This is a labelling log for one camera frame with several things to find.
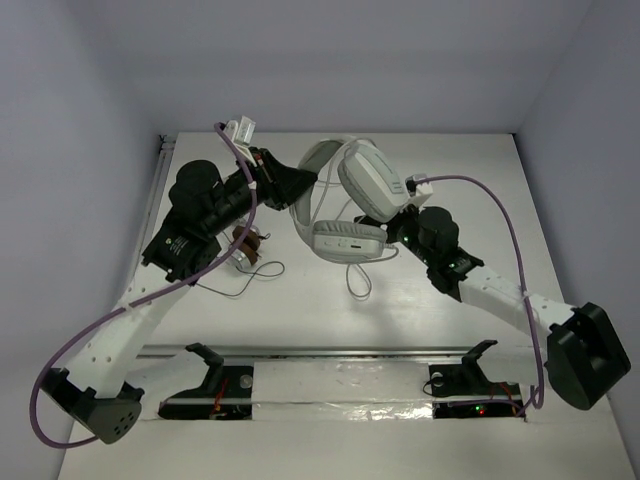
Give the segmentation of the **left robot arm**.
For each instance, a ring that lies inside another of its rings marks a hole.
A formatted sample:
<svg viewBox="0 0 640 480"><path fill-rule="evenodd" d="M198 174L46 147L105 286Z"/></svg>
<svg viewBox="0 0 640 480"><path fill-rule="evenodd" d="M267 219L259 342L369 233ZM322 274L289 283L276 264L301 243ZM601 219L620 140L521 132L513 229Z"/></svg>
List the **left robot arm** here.
<svg viewBox="0 0 640 480"><path fill-rule="evenodd" d="M244 228L229 249L219 235L232 223L253 223L259 205L281 211L306 194L316 174L280 163L268 150L251 148L238 169L222 177L209 160L177 172L170 210L141 255L140 272L114 310L76 334L38 375L29 401L36 436L55 449L96 441L112 444L129 433L142 412L147 388L128 381L131 365L168 311L199 278L224 263L245 240ZM63 444L48 438L37 420L45 393L90 437Z"/></svg>

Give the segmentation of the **brown over-ear headphones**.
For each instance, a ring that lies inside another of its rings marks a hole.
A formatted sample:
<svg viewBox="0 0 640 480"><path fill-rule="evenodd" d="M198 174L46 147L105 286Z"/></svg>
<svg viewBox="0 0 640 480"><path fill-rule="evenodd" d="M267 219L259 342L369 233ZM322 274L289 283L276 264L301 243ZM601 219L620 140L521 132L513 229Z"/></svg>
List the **brown over-ear headphones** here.
<svg viewBox="0 0 640 480"><path fill-rule="evenodd" d="M244 225L236 225L230 232L223 231L229 246L240 237L245 229ZM238 270L248 270L259 260L259 249L271 234L263 234L257 227L252 226L240 246L231 254L228 261Z"/></svg>

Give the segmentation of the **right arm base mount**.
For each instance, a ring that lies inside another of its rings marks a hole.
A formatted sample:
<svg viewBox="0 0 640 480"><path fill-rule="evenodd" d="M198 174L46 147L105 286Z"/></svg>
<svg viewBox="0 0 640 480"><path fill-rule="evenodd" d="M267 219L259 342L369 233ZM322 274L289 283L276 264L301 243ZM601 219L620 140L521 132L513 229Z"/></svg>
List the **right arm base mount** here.
<svg viewBox="0 0 640 480"><path fill-rule="evenodd" d="M484 340L458 363L428 367L422 392L433 400L435 419L525 418L520 387L491 382L480 368L482 355L497 344L496 340Z"/></svg>

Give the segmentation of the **white over-ear headphones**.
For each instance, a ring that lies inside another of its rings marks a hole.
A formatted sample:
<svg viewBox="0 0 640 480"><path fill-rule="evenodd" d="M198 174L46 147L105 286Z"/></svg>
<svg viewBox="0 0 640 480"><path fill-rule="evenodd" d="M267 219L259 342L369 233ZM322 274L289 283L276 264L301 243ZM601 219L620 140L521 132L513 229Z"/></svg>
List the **white over-ear headphones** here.
<svg viewBox="0 0 640 480"><path fill-rule="evenodd" d="M321 173L327 169L337 175L348 203L362 215L381 223L390 221L407 204L409 193L395 167L376 144L365 138L345 137L321 140L312 146L298 164L301 170ZM312 204L309 189L290 207L295 229L304 243L319 258L336 264L377 262L387 247L386 231L366 229L340 217L318 217L329 188Z"/></svg>

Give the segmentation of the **aluminium rail front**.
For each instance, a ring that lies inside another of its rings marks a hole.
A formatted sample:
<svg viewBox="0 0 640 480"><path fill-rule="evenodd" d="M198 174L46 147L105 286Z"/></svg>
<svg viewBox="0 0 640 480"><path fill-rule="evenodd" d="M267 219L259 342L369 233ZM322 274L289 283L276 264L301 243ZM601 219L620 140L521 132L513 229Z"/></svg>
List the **aluminium rail front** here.
<svg viewBox="0 0 640 480"><path fill-rule="evenodd" d="M461 357L471 350L462 347L251 347L251 346L209 346L223 357ZM184 350L179 345L149 345L141 349L137 358L168 358ZM531 346L511 346L497 344L489 347L483 355L523 356L533 358Z"/></svg>

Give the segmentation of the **aluminium rail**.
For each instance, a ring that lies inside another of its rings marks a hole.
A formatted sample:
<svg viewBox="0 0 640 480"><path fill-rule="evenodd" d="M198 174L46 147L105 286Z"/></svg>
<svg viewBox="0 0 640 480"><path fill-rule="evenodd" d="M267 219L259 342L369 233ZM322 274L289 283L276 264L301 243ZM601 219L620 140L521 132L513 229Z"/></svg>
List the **aluminium rail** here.
<svg viewBox="0 0 640 480"><path fill-rule="evenodd" d="M209 346L223 357L461 357L471 350L462 347L251 347L251 346ZM168 358L184 350L179 345L149 345L141 349L137 358ZM483 355L523 356L533 358L531 346L511 346L497 344L489 347Z"/></svg>
<svg viewBox="0 0 640 480"><path fill-rule="evenodd" d="M172 160L176 141L176 135L160 136L157 161L144 216L145 234L149 233L153 229L153 224L155 222L157 210L161 201L162 190L164 187L164 182L166 181L166 176L168 174L169 164Z"/></svg>

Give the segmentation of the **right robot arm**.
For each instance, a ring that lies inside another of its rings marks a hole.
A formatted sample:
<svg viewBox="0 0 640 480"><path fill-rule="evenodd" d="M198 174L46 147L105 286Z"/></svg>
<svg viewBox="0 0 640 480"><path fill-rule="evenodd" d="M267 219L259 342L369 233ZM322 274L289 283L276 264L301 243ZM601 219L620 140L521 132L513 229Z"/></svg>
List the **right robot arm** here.
<svg viewBox="0 0 640 480"><path fill-rule="evenodd" d="M507 381L530 389L529 405L541 408L552 390L578 410L591 409L631 370L631 361L606 311L591 302L573 306L531 293L526 280L513 282L490 269L459 244L459 226L441 207L414 206L381 223L391 243L406 248L426 267L440 293L504 321L530 337L523 354L503 355L495 340L470 349L434 381L434 395L465 385L473 395Z"/></svg>

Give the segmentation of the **aluminium rail left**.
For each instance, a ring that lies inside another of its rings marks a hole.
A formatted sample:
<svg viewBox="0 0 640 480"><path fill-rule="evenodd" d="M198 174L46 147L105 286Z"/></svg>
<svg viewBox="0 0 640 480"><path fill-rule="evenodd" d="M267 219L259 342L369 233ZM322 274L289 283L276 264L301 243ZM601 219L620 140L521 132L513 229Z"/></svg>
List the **aluminium rail left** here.
<svg viewBox="0 0 640 480"><path fill-rule="evenodd" d="M176 141L176 135L160 136L157 161L144 216L145 234L149 233L153 229L153 224L155 222L157 210L161 201L162 190L164 187L164 182L166 181L166 176L168 174L169 164L172 160Z"/></svg>

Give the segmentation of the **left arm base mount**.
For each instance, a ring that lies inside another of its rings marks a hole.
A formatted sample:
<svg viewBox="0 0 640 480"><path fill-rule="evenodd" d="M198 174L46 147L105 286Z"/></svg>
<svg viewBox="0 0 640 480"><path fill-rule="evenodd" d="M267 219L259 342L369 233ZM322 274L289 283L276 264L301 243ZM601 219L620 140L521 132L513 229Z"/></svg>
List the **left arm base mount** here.
<svg viewBox="0 0 640 480"><path fill-rule="evenodd" d="M161 403L163 420L251 420L254 367L226 365L224 358L208 346L194 343L185 347L207 366L193 388L183 389Z"/></svg>

